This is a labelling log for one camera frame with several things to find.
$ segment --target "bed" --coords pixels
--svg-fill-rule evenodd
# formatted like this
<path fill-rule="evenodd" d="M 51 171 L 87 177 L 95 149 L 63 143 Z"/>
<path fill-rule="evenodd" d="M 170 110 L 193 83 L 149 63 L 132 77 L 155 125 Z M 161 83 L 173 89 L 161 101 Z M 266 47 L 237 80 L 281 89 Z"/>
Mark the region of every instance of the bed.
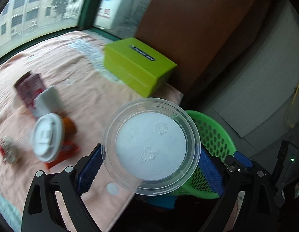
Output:
<path fill-rule="evenodd" d="M 47 170 L 30 149 L 30 131 L 35 121 L 18 102 L 13 85 L 30 70 L 39 73 L 47 87 L 56 87 L 65 112 L 76 123 L 78 132 L 73 141 L 80 152 L 49 171 L 60 172 L 75 165 L 101 142 L 104 127 L 116 110 L 141 98 L 104 68 L 106 43 L 108 40 L 88 32 L 70 32 L 19 52 L 0 66 L 0 139 L 13 138 L 22 154 L 14 165 L 5 165 L 0 155 L 0 212 L 14 231 L 21 230 L 24 203 L 34 174 Z M 153 96 L 179 104 L 183 95 L 166 84 Z M 113 182 L 102 166 L 90 190 L 82 195 L 102 231 L 111 229 L 134 195 L 118 184 L 118 194 L 109 194 L 106 185 Z M 68 230 L 75 231 L 61 194 L 57 194 L 57 199 Z"/>

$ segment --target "pink bedsheet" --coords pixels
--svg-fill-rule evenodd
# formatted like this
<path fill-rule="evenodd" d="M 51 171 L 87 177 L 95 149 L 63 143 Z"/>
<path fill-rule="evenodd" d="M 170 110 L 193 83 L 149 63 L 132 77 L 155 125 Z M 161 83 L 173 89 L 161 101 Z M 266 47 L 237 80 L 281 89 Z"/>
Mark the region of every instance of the pink bedsheet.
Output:
<path fill-rule="evenodd" d="M 24 73 L 39 73 L 47 87 L 55 85 L 68 116 L 76 123 L 74 142 L 81 151 L 53 167 L 50 173 L 75 165 L 101 142 L 105 125 L 112 114 L 130 101 L 141 98 L 127 85 L 114 83 L 97 72 L 90 59 L 68 44 L 82 39 L 103 49 L 104 42 L 84 32 L 70 32 L 41 42 L 16 54 L 0 66 L 0 138 L 10 136 L 22 149 L 22 159 L 15 165 L 4 164 L 0 156 L 0 191 L 3 197 L 23 212 L 27 192 L 35 172 L 45 170 L 30 150 L 30 130 L 34 119 L 24 106 L 15 110 L 14 83 Z M 179 104 L 181 93 L 165 85 L 155 96 Z M 114 182 L 104 166 L 99 170 L 89 192 L 82 195 L 90 214 L 102 231 L 108 231 L 125 209 L 133 193 L 119 187 L 110 195 L 106 185 Z M 60 194 L 59 207 L 67 228 L 75 231 Z"/>

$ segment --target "brown wardrobe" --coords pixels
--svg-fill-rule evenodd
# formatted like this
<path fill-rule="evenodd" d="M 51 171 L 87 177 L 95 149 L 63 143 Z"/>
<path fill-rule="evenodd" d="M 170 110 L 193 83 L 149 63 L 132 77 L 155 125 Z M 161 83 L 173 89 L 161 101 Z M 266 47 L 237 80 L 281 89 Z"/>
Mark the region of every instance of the brown wardrobe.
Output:
<path fill-rule="evenodd" d="M 186 108 L 256 38 L 271 0 L 152 0 L 135 37 L 178 67 Z"/>

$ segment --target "screw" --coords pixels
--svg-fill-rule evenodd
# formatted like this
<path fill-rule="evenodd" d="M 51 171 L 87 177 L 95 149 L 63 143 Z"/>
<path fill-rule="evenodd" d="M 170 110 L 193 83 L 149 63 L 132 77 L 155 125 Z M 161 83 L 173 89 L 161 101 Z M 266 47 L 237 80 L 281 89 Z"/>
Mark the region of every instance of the screw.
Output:
<path fill-rule="evenodd" d="M 42 174 L 43 174 L 43 171 L 41 171 L 41 170 L 38 171 L 38 172 L 36 172 L 36 176 L 37 176 L 37 177 L 40 177 Z"/>
<path fill-rule="evenodd" d="M 257 172 L 257 175 L 258 175 L 259 177 L 263 177 L 263 176 L 264 176 L 264 173 L 263 173 L 262 171 L 258 171 L 258 172 Z"/>
<path fill-rule="evenodd" d="M 72 172 L 73 171 L 73 167 L 72 166 L 69 166 L 69 167 L 66 167 L 65 168 L 65 172 L 66 173 L 70 173 L 70 172 Z"/>
<path fill-rule="evenodd" d="M 228 166 L 228 167 L 227 167 L 227 170 L 228 170 L 229 172 L 234 172 L 234 171 L 236 170 L 236 168 L 235 168 L 234 166 Z"/>

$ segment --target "tissue box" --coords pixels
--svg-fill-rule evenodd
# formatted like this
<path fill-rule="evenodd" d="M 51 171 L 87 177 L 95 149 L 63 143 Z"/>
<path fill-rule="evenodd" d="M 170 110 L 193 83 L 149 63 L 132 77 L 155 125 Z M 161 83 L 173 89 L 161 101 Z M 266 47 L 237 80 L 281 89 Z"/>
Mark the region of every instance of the tissue box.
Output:
<path fill-rule="evenodd" d="M 105 46 L 104 66 L 141 96 L 148 97 L 168 80 L 177 65 L 131 37 Z"/>

